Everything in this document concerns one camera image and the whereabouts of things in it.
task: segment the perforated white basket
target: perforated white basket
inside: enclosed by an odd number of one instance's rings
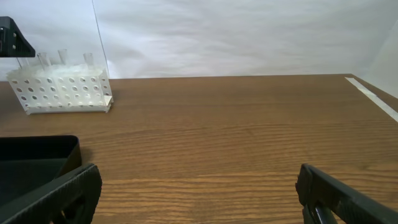
[[[94,65],[25,66],[7,79],[27,114],[108,112],[113,102],[106,70]]]

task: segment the black object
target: black object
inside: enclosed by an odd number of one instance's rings
[[[296,191],[305,224],[337,223],[332,212],[347,224],[398,223],[397,212],[308,164],[301,166]]]
[[[0,57],[35,57],[35,49],[8,16],[0,17]]]
[[[0,138],[0,223],[91,223],[101,193],[78,138]]]

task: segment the black tray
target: black tray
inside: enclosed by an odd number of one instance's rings
[[[81,166],[76,136],[0,138],[0,207]]]

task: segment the white backdrop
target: white backdrop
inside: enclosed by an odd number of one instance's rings
[[[396,0],[95,0],[111,78],[365,74]],[[38,52],[104,62],[91,1],[3,0]],[[0,59],[0,79],[16,68]]]

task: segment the wood grain surface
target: wood grain surface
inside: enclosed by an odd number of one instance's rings
[[[398,210],[398,124],[344,77],[111,80],[109,113],[30,116],[0,83],[0,136],[78,136],[93,223],[303,223],[305,162]]]

